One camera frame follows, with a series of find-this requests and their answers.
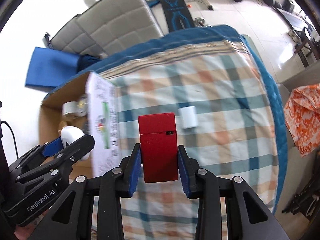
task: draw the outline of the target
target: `silver rivet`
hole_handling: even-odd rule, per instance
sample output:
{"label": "silver rivet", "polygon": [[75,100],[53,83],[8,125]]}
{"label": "silver rivet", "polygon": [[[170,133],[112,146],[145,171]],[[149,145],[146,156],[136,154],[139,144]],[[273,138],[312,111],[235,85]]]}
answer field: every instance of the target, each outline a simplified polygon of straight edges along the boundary
{"label": "silver rivet", "polygon": [[207,171],[205,169],[199,169],[198,170],[198,174],[200,175],[206,175],[207,174]]}
{"label": "silver rivet", "polygon": [[113,174],[119,174],[119,173],[121,173],[121,168],[119,168],[119,167],[117,167],[117,168],[114,168],[113,170],[112,170],[112,173]]}
{"label": "silver rivet", "polygon": [[76,182],[81,183],[81,182],[84,182],[84,181],[85,181],[85,176],[79,176],[79,177],[76,178]]}
{"label": "silver rivet", "polygon": [[233,179],[236,183],[241,183],[243,181],[243,179],[240,176],[236,176]]}
{"label": "silver rivet", "polygon": [[54,176],[54,175],[58,174],[58,172],[59,172],[58,170],[53,170],[53,171],[51,172],[51,175]]}

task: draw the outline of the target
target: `orange patterned cloth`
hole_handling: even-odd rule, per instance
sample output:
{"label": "orange patterned cloth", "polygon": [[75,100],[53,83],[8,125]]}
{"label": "orange patterned cloth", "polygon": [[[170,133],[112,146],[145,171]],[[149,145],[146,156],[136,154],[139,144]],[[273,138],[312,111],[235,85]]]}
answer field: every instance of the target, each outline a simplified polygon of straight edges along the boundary
{"label": "orange patterned cloth", "polygon": [[284,117],[301,157],[318,147],[320,145],[320,84],[292,90],[284,107]]}

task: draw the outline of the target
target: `plaid fabric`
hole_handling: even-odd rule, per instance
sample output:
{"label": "plaid fabric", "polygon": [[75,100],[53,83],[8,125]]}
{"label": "plaid fabric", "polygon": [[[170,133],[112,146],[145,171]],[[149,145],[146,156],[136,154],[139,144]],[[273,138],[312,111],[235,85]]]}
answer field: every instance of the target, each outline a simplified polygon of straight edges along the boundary
{"label": "plaid fabric", "polygon": [[[239,175],[271,209],[278,178],[274,121],[260,72],[239,41],[183,45],[127,61],[100,75],[117,85],[123,157],[139,142],[139,115],[175,112],[178,144],[217,176]],[[181,129],[178,109],[195,106],[199,126]],[[145,184],[121,199],[126,239],[194,239],[198,201],[181,181]],[[223,238],[227,239],[223,199]]]}

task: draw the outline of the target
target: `tiled floor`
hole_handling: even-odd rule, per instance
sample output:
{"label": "tiled floor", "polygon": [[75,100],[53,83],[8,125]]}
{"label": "tiled floor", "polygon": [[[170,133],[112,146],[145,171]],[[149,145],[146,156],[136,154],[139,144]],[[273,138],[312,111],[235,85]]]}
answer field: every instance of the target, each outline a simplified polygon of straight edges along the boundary
{"label": "tiled floor", "polygon": [[[249,35],[262,60],[276,82],[282,82],[304,69],[298,55],[293,54],[294,41],[287,34],[289,28],[276,12],[257,0],[208,0],[214,10],[209,11],[201,0],[185,0],[191,5],[192,17],[203,17],[210,25],[227,24],[240,34]],[[160,27],[168,33],[160,4],[153,9]]]}

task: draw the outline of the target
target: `cardboard box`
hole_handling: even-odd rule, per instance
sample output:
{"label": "cardboard box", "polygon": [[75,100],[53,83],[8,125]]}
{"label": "cardboard box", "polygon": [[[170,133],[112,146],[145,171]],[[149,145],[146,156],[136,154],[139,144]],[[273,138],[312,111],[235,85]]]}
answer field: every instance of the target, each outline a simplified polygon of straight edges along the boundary
{"label": "cardboard box", "polygon": [[[90,72],[84,73],[66,83],[63,87],[59,88],[43,100],[39,116],[40,144],[51,142],[59,137],[58,126],[62,120],[62,105],[69,101],[79,100],[86,92],[86,82],[89,77]],[[82,128],[86,119],[87,117],[74,119],[72,125]],[[70,178],[74,179],[79,175],[85,175],[87,178],[92,178],[92,163],[92,154],[90,154],[90,157],[86,161],[75,163],[72,166],[73,172],[71,173]]]}

